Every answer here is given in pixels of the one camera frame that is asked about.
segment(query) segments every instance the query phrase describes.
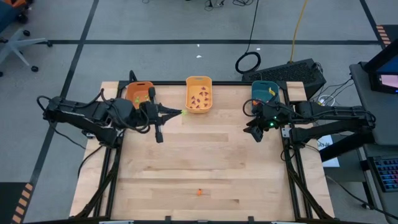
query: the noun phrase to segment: black metal frame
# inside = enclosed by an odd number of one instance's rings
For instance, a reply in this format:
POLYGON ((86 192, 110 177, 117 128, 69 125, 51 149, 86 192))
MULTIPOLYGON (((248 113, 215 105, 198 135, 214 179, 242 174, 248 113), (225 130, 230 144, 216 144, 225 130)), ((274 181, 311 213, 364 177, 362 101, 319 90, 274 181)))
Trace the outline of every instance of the black metal frame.
MULTIPOLYGON (((116 97, 119 98, 122 95, 124 88, 130 84, 131 82, 136 82, 137 79, 134 73, 130 73, 130 80, 129 81, 119 81, 118 84, 118 91, 116 97)), ((154 85, 185 85, 185 81, 154 81, 152 82, 154 85)), ((277 82, 278 85, 281 87, 284 93, 284 100, 287 106, 290 106, 289 94, 287 92, 287 85, 286 82, 277 82)), ((235 82, 235 81, 213 81, 213 85, 251 85, 252 82, 235 82)), ((121 143, 120 146, 116 149, 107 148, 105 152, 105 157, 103 161, 103 166, 101 170, 101 177, 99 181, 99 187, 96 193, 94 194, 93 198, 90 200, 90 203, 80 212, 77 216, 71 217, 68 220, 54 220, 48 222, 41 222, 46 224, 62 224, 62 223, 98 223, 99 221, 110 221, 111 214, 112 214, 112 207, 114 201, 114 194, 116 190, 116 182, 118 179, 118 171, 119 171, 119 163, 121 158, 121 150, 123 148, 123 137, 121 136, 121 143), (112 150, 115 150, 114 155, 114 162, 110 171, 109 164, 112 150), (103 192, 107 188, 108 184, 110 184, 109 194, 108 194, 108 201, 106 204, 106 211, 105 216, 100 216, 100 208, 103 200, 103 192), (94 209, 93 217, 88 217, 90 212, 94 209)), ((283 150, 285 154, 285 163, 286 169, 288 172, 288 180, 289 180, 289 187, 290 193, 292 197, 292 206, 294 211, 294 217, 296 222, 301 223, 352 223, 355 224, 356 222, 344 222, 339 221, 338 219, 332 218, 328 216, 317 204, 315 199, 312 197, 311 193, 307 190, 307 184, 305 181, 305 174, 302 164, 302 158, 300 155, 300 150, 298 148, 294 148, 295 153, 295 161, 298 173, 295 171, 291 161, 290 161, 290 143, 286 139, 282 138, 283 150), (300 205, 298 203, 297 191, 296 186, 303 193, 303 202, 305 206, 305 214, 306 218, 301 217, 300 215, 300 205), (314 219, 312 215, 312 209, 318 214, 319 217, 322 219, 314 219)), ((170 216, 166 216, 165 220, 156 220, 156 221, 147 221, 147 220, 134 220, 134 223, 149 223, 149 224, 171 224, 171 223, 181 223, 181 224, 192 224, 192 223, 200 223, 200 221, 172 221, 170 216)), ((228 222, 228 221, 206 221, 205 223, 214 223, 214 224, 268 224, 272 222, 257 222, 254 221, 254 217, 248 217, 247 221, 241 222, 228 222)))

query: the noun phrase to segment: chair wheel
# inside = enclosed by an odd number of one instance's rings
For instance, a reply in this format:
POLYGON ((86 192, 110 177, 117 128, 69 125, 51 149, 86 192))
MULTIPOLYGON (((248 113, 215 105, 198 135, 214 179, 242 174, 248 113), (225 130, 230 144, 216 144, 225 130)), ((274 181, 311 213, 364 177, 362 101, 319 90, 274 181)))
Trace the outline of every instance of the chair wheel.
POLYGON ((32 66, 32 68, 30 68, 32 70, 32 72, 38 72, 39 68, 36 66, 32 66))
POLYGON ((30 32, 29 32, 29 30, 24 30, 24 31, 23 31, 23 33, 24 33, 24 35, 25 35, 25 36, 27 36, 27 37, 29 37, 29 36, 30 36, 30 32))
POLYGON ((20 14, 19 16, 17 16, 17 21, 21 24, 26 24, 27 20, 27 16, 25 16, 24 14, 20 14))

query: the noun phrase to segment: wooden table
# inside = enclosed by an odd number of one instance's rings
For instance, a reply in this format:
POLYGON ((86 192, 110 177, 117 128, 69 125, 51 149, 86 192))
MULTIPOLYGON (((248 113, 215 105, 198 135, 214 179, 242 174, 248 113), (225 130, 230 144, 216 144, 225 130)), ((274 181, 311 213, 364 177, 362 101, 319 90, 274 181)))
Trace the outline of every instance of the wooden table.
MULTIPOLYGON (((117 86, 118 82, 103 82, 106 98, 116 97, 117 86)), ((288 83, 288 91, 291 101, 306 100, 302 83, 288 83)), ((185 108, 186 86, 156 86, 156 94, 164 106, 185 108)), ((148 134, 126 131, 111 218, 294 220, 286 164, 280 159, 280 131, 264 133, 259 143, 242 131, 250 120, 242 105, 250 96, 251 86, 213 86, 212 109, 169 120, 162 127, 162 144, 156 143, 153 128, 148 134)), ((309 144, 317 146, 316 141, 309 144)), ((88 140, 85 156, 97 147, 96 140, 88 140)), ((98 188, 104 152, 83 166, 70 215, 80 212, 98 188)), ((333 216, 319 153, 304 148, 301 155, 309 191, 333 216)), ((297 192, 304 217, 298 188, 297 192)))

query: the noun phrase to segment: black keyboard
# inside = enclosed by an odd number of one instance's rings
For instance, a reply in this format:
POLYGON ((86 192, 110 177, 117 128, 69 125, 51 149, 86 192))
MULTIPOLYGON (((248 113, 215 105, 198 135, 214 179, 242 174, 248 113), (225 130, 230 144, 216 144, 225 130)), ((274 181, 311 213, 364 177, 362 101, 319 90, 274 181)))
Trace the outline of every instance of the black keyboard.
POLYGON ((373 157, 371 159, 378 181, 384 192, 398 191, 398 157, 383 158, 373 157))
POLYGON ((316 80, 315 73, 317 69, 310 68, 308 63, 295 63, 278 66, 277 68, 269 68, 244 75, 246 81, 290 81, 303 82, 304 84, 312 83, 316 80))

